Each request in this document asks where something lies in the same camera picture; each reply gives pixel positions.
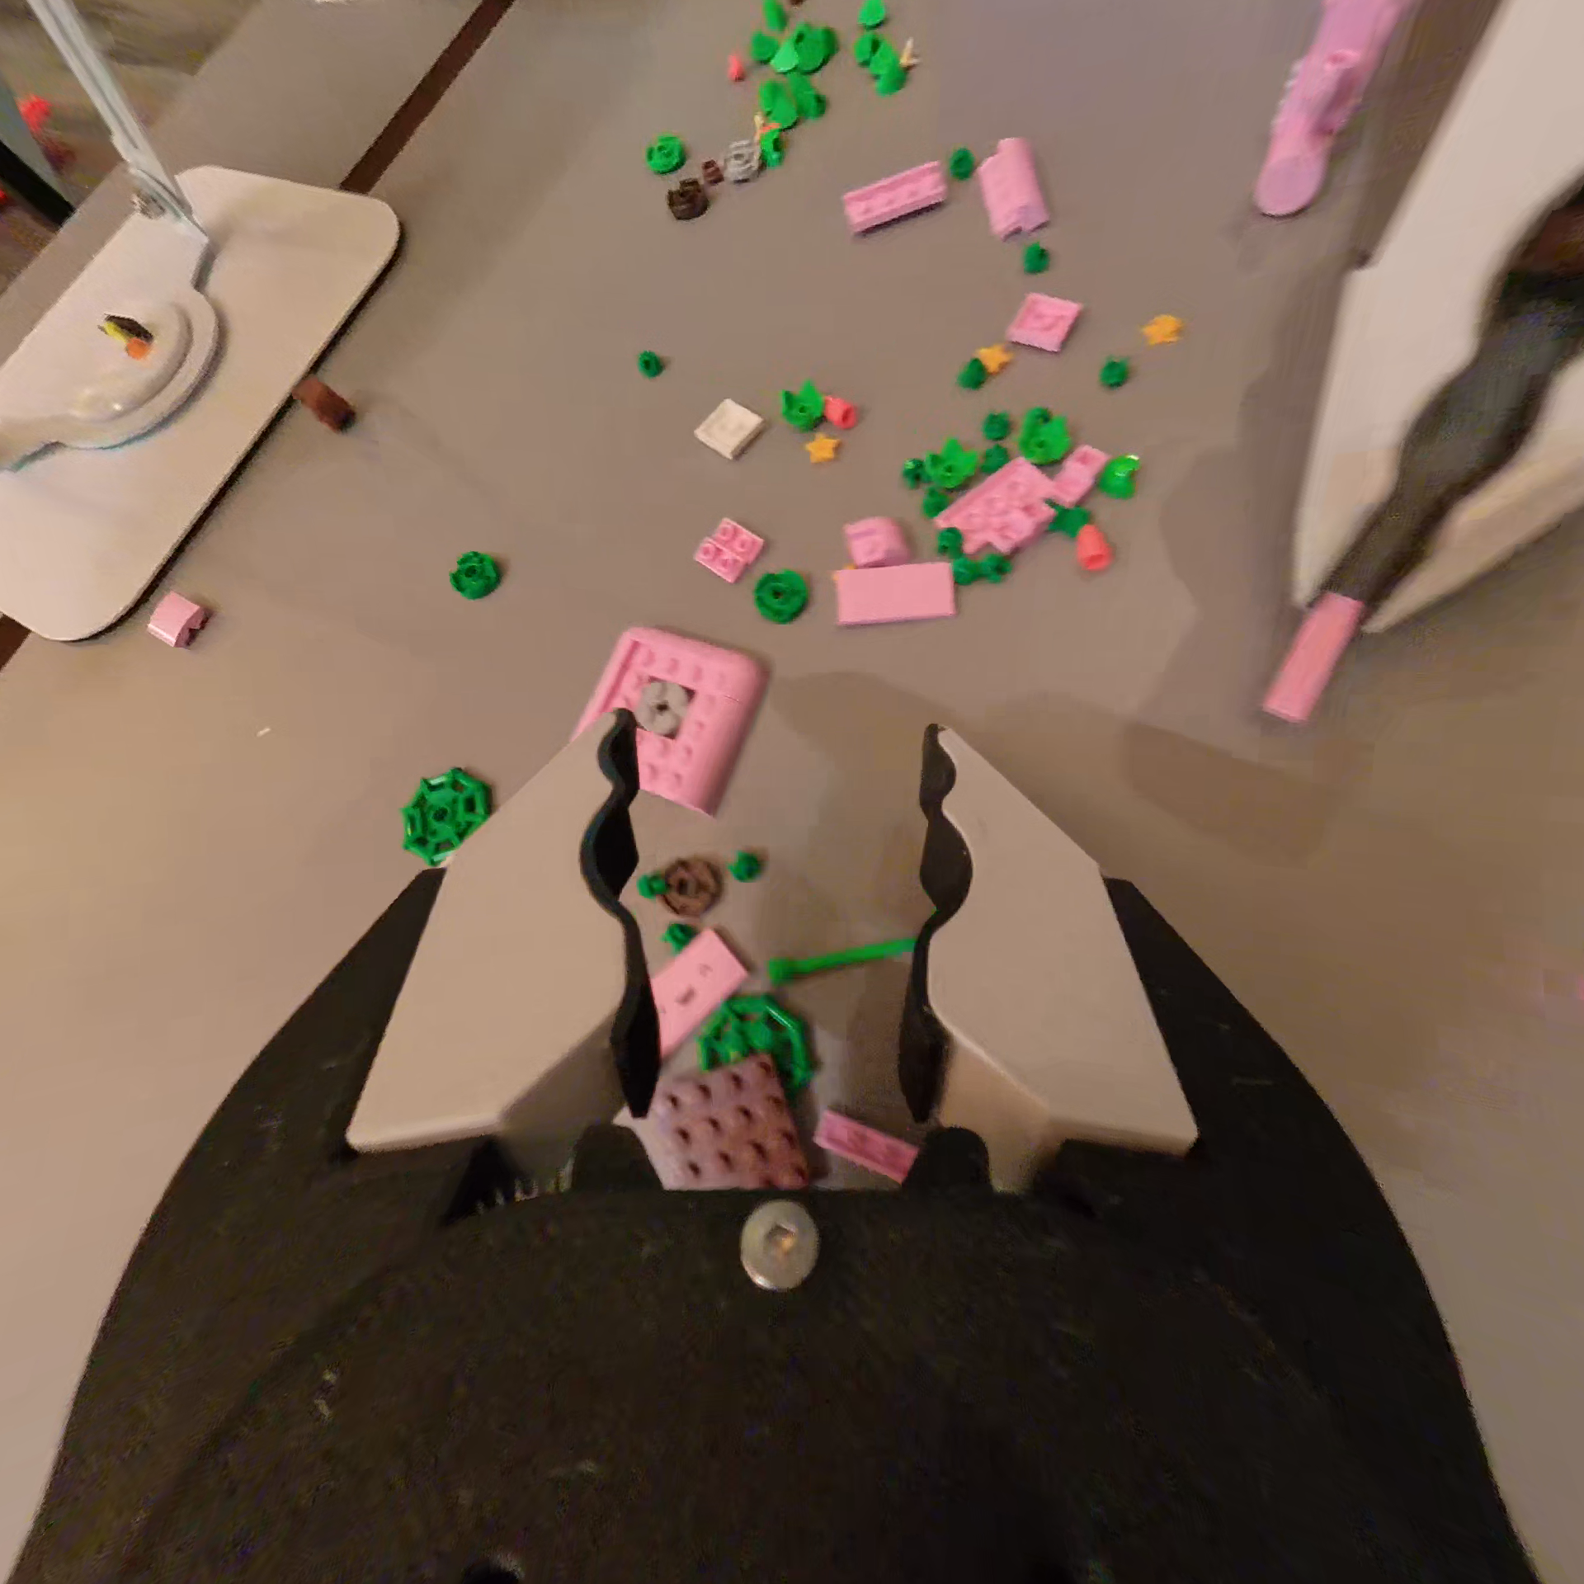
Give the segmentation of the pink and brown brick figure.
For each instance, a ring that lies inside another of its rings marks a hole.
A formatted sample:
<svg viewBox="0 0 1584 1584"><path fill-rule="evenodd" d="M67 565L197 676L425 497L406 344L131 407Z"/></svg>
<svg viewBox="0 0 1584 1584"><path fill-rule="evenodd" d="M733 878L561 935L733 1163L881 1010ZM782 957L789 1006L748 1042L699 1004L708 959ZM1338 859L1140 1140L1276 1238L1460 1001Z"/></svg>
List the pink and brown brick figure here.
<svg viewBox="0 0 1584 1584"><path fill-rule="evenodd" d="M1415 1L1323 1L1321 20L1294 63L1255 180L1255 209L1298 214L1321 192L1334 144L1364 99L1394 33Z"/></svg>

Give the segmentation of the pink half cylinder brick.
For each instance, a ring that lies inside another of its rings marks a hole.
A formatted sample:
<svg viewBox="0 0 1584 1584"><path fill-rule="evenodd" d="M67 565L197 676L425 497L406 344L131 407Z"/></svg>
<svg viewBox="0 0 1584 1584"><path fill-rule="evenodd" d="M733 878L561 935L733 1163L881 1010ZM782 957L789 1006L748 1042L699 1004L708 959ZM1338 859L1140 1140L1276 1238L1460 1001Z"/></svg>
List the pink half cylinder brick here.
<svg viewBox="0 0 1584 1584"><path fill-rule="evenodd" d="M1051 224L1036 150L1029 139L998 139L995 150L978 165L978 186L991 231L1000 241L1030 235Z"/></svg>

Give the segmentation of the brown square studded plate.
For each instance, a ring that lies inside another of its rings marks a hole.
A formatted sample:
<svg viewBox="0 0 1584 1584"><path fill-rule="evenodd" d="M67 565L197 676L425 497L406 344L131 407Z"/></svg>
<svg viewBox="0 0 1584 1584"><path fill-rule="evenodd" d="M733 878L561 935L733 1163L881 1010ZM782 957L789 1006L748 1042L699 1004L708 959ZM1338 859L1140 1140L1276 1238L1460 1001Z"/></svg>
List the brown square studded plate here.
<svg viewBox="0 0 1584 1584"><path fill-rule="evenodd" d="M665 1074L636 1133L672 1191L799 1191L812 1182L799 1119L768 1053Z"/></svg>

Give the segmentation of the pink square brick base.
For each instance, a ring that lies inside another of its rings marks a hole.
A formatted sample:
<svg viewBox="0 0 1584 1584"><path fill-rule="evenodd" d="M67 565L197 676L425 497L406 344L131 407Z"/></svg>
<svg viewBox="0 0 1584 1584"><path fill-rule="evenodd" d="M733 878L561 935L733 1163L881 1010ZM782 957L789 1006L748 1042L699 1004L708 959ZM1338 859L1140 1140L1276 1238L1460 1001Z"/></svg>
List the pink square brick base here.
<svg viewBox="0 0 1584 1584"><path fill-rule="evenodd" d="M642 788L714 816L766 691L766 667L736 648L655 627L625 629L578 731L614 708L640 723Z"/></svg>

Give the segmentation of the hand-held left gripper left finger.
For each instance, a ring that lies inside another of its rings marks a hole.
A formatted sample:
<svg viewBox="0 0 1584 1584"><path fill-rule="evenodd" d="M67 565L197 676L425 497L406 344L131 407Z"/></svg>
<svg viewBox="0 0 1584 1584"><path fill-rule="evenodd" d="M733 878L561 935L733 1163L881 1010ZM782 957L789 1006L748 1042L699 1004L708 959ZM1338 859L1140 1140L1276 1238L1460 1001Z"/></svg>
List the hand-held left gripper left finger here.
<svg viewBox="0 0 1584 1584"><path fill-rule="evenodd" d="M644 1118L661 1014L623 903L640 855L638 722L587 725L450 859L348 1127L386 1153L495 1138L565 1165L593 1123Z"/></svg>

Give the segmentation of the green flexible bar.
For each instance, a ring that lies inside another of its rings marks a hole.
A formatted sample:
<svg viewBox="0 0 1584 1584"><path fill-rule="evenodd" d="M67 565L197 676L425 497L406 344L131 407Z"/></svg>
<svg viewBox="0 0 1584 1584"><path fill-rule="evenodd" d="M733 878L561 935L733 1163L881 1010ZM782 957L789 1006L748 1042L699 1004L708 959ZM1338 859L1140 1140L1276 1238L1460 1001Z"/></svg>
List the green flexible bar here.
<svg viewBox="0 0 1584 1584"><path fill-rule="evenodd" d="M772 984L793 984L812 976L823 976L848 967L883 963L912 957L919 940L900 936L880 942L863 942L815 955L774 955L766 959L766 978Z"/></svg>

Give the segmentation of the white book stand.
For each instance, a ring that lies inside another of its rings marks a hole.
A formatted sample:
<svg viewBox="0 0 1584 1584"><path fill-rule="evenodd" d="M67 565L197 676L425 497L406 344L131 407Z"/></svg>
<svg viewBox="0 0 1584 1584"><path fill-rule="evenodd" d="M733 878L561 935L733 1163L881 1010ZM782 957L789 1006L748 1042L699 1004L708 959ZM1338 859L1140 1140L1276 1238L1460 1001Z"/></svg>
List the white book stand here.
<svg viewBox="0 0 1584 1584"><path fill-rule="evenodd" d="M133 212L3 367L3 608L46 640L120 623L391 263L370 195L174 173L74 3L33 3L106 122ZM108 312L154 329L137 361Z"/></svg>

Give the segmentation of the pink flat rectangular tile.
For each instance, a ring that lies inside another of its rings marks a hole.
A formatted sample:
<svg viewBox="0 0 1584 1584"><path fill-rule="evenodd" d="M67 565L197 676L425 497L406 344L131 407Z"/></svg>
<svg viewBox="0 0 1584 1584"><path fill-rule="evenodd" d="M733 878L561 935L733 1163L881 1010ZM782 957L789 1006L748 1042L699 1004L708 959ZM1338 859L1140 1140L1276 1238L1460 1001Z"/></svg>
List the pink flat rectangular tile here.
<svg viewBox="0 0 1584 1584"><path fill-rule="evenodd" d="M959 578L951 559L923 559L832 573L838 623L872 627L949 620L959 612Z"/></svg>

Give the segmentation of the pink plate with holes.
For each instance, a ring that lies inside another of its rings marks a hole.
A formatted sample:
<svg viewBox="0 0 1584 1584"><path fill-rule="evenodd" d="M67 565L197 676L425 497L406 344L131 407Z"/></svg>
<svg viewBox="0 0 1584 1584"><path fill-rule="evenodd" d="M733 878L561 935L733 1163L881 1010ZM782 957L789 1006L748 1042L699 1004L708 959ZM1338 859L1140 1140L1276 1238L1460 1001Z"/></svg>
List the pink plate with holes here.
<svg viewBox="0 0 1584 1584"><path fill-rule="evenodd" d="M961 533L963 552L978 556L989 548L1017 554L1040 539L1057 514L1057 480L1027 458L1013 458L987 474L938 516L938 527Z"/></svg>

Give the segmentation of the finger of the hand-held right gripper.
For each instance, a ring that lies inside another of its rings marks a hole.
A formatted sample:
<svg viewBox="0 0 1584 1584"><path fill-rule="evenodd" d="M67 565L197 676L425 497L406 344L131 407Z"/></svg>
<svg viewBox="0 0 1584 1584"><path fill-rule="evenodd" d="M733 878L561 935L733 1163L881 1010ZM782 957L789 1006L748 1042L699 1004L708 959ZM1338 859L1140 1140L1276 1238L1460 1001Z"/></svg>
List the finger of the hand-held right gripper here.
<svg viewBox="0 0 1584 1584"><path fill-rule="evenodd" d="M1387 631L1536 542L1583 503L1583 407L1558 405L1521 454L1460 503L1434 539L1428 557L1362 623Z"/></svg>
<svg viewBox="0 0 1584 1584"><path fill-rule="evenodd" d="M1521 263L1581 284L1583 3L1502 3L1383 239L1342 293L1294 518L1310 605Z"/></svg>

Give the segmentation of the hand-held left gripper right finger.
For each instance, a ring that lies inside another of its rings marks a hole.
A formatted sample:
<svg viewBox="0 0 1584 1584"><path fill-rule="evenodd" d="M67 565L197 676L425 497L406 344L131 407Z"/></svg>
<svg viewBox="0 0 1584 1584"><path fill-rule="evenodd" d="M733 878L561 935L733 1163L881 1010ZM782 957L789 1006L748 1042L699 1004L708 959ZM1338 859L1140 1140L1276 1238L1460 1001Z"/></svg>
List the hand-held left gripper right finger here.
<svg viewBox="0 0 1584 1584"><path fill-rule="evenodd" d="M898 1080L914 1118L976 1134L1000 1191L1068 1142L1185 1157L1183 1091L1100 863L957 729L925 731Z"/></svg>

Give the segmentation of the green octagonal web piece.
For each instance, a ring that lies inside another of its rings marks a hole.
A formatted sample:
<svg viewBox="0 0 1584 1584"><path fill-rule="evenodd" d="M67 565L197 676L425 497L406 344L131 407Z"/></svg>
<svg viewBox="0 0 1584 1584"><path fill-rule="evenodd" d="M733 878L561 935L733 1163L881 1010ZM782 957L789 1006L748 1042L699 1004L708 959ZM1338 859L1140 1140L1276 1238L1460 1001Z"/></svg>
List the green octagonal web piece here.
<svg viewBox="0 0 1584 1584"><path fill-rule="evenodd" d="M804 1019L772 995L725 999L702 1023L699 1046L702 1070L768 1057L789 1095L802 1093L817 1068Z"/></svg>
<svg viewBox="0 0 1584 1584"><path fill-rule="evenodd" d="M444 863L493 814L493 788L455 765L425 776L403 806L403 846L435 867Z"/></svg>

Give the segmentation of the narrow pink tile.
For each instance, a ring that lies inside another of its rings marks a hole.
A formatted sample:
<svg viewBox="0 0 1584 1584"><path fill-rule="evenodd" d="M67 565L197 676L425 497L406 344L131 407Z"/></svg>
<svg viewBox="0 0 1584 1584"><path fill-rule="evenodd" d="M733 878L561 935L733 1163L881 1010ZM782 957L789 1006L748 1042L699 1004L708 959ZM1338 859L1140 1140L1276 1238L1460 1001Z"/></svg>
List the narrow pink tile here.
<svg viewBox="0 0 1584 1584"><path fill-rule="evenodd" d="M1355 640L1368 606L1328 590L1304 614L1261 708L1266 716L1304 723L1315 712L1343 652Z"/></svg>

